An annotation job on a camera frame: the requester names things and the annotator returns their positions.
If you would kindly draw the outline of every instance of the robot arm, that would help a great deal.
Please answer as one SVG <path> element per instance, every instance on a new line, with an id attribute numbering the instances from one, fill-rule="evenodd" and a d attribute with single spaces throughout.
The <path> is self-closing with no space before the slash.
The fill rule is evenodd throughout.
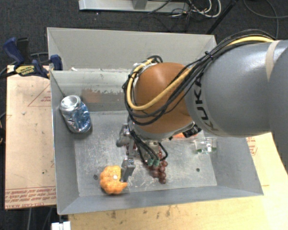
<path id="1" fill-rule="evenodd" d="M 187 66 L 154 56 L 129 76 L 128 125 L 145 144 L 194 125 L 217 136 L 272 132 L 288 172 L 288 40 L 237 34 Z"/>

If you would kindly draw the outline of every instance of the cardboard sheet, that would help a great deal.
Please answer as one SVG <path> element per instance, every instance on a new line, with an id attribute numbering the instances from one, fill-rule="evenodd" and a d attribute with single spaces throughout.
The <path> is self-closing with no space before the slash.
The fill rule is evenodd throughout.
<path id="1" fill-rule="evenodd" d="M 50 82 L 7 79 L 5 209 L 56 204 Z"/>

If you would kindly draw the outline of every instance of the orange object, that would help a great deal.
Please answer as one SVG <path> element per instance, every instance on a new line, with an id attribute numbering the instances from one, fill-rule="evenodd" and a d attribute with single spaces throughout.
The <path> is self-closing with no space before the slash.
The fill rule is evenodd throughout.
<path id="1" fill-rule="evenodd" d="M 143 71 L 134 87 L 134 102 L 137 105 L 143 105 L 150 102 L 165 88 L 167 88 L 177 74 L 184 68 L 184 65 L 179 63 L 163 62 L 153 65 Z M 170 95 L 177 88 L 174 87 L 164 97 L 161 98 L 156 104 L 145 109 L 147 113 L 151 113 L 159 109 L 169 99 Z M 184 93 L 181 93 L 172 104 L 167 108 L 167 112 L 162 115 L 157 121 L 152 124 L 141 126 L 141 129 L 153 134 L 162 134 L 181 129 L 192 122 L 186 103 L 183 98 Z M 152 118 L 136 118 L 139 122 L 147 122 Z"/>
<path id="2" fill-rule="evenodd" d="M 120 194 L 127 184 L 127 182 L 120 181 L 118 165 L 107 166 L 100 174 L 100 186 L 107 194 Z"/>

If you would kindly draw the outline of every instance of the yellow clamp label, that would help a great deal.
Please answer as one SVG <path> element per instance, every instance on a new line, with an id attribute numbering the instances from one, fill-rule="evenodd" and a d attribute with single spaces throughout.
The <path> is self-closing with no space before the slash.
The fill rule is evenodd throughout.
<path id="1" fill-rule="evenodd" d="M 35 66 L 33 65 L 24 65 L 24 66 L 19 66 L 15 71 L 18 74 L 21 74 L 22 76 L 27 75 L 29 73 L 35 72 L 34 70 Z"/>

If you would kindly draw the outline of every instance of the black cable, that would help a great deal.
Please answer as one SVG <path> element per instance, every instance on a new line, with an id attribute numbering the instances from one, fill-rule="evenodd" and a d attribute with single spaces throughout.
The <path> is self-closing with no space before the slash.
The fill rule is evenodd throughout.
<path id="1" fill-rule="evenodd" d="M 278 29 L 279 29 L 279 21 L 278 21 L 278 17 L 277 17 L 277 12 L 275 10 L 275 8 L 273 7 L 272 3 L 270 3 L 268 0 L 267 0 L 267 3 L 271 6 L 273 12 L 274 12 L 274 15 L 275 15 L 275 19 L 276 19 L 276 34 L 275 34 L 275 38 L 277 39 L 278 38 Z"/>
<path id="2" fill-rule="evenodd" d="M 246 7 L 249 11 L 251 11 L 252 13 L 254 13 L 254 14 L 258 15 L 258 16 L 261 16 L 261 17 L 264 17 L 264 18 L 267 18 L 267 19 L 286 19 L 286 18 L 288 18 L 288 15 L 284 15 L 284 16 L 267 16 L 267 15 L 264 15 L 264 14 L 259 14 L 259 13 L 255 12 L 254 10 L 252 10 L 252 9 L 246 4 L 246 1 L 245 1 L 245 0 L 243 0 L 243 3 L 244 3 L 244 5 L 245 5 L 245 7 Z"/>
<path id="3" fill-rule="evenodd" d="M 127 100 L 125 99 L 125 105 L 126 105 L 126 108 L 130 114 L 130 118 L 138 125 L 147 125 L 147 124 L 151 124 L 151 123 L 155 122 L 165 113 L 165 110 L 168 108 L 168 106 L 177 98 L 177 96 L 186 88 L 186 86 L 188 86 L 188 84 L 190 84 L 192 81 L 195 81 L 196 76 L 203 69 L 205 69 L 205 67 L 209 64 L 209 62 L 218 58 L 219 56 L 221 56 L 225 52 L 227 52 L 227 51 L 229 51 L 235 47 L 239 47 L 239 46 L 246 45 L 246 44 L 257 43 L 257 41 L 247 41 L 247 42 L 236 43 L 236 44 L 228 46 L 229 43 L 231 43 L 237 39 L 250 37 L 250 36 L 256 36 L 256 35 L 259 35 L 259 36 L 265 37 L 265 38 L 269 38 L 269 39 L 273 39 L 271 37 L 271 35 L 269 35 L 266 32 L 263 32 L 261 30 L 252 30 L 252 29 L 242 31 L 242 32 L 236 33 L 234 35 L 231 35 L 231 36 L 225 38 L 224 40 L 221 41 L 220 44 L 218 44 L 213 50 L 211 50 L 211 52 L 208 52 L 205 56 L 203 56 L 199 60 L 195 61 L 196 65 L 193 66 L 193 68 L 190 70 L 190 72 L 188 73 L 185 80 L 174 90 L 174 92 L 172 93 L 172 95 L 170 96 L 170 98 L 168 99 L 166 104 L 163 105 L 162 107 L 160 107 L 158 110 L 156 110 L 150 114 L 139 115 L 139 114 L 134 113 L 133 110 L 129 107 Z M 126 83 L 123 85 L 125 95 L 126 95 L 127 83 L 128 83 L 128 81 L 126 81 Z M 150 116 L 154 116 L 154 118 L 148 122 L 141 123 L 141 122 L 138 122 L 137 120 L 135 120 L 133 116 L 139 117 L 139 118 L 147 118 Z"/>
<path id="4" fill-rule="evenodd" d="M 164 146 L 162 146 L 161 142 L 159 142 L 159 146 L 161 147 L 161 149 L 165 153 L 165 156 L 162 159 L 160 159 L 160 161 L 163 161 L 163 160 L 165 160 L 168 157 L 168 151 L 164 148 Z"/>
<path id="5" fill-rule="evenodd" d="M 45 229 L 46 224 L 47 224 L 47 221 L 48 221 L 48 219 L 49 219 L 50 216 L 51 216 L 51 213 L 52 213 L 52 207 L 50 207 L 50 210 L 49 210 L 49 212 L 48 212 L 48 214 L 47 214 L 47 216 L 46 216 L 46 218 L 45 218 L 45 221 L 44 221 L 44 224 L 43 224 L 43 228 L 42 228 L 42 230 Z"/>
<path id="6" fill-rule="evenodd" d="M 135 143 L 138 143 L 138 145 L 140 145 L 140 147 L 142 147 L 150 156 L 151 158 L 154 159 L 159 159 L 158 155 L 155 153 L 154 150 L 152 150 L 147 144 L 145 144 L 137 135 L 136 133 L 131 130 L 130 131 L 130 135 L 132 136 L 132 138 L 134 139 Z"/>
<path id="7" fill-rule="evenodd" d="M 162 6 L 160 6 L 159 8 L 153 10 L 153 11 L 150 11 L 148 14 L 152 14 L 152 13 L 155 13 L 157 11 L 159 11 L 160 9 L 164 8 L 166 5 L 168 5 L 171 1 L 173 0 L 168 0 L 166 3 L 164 3 Z"/>

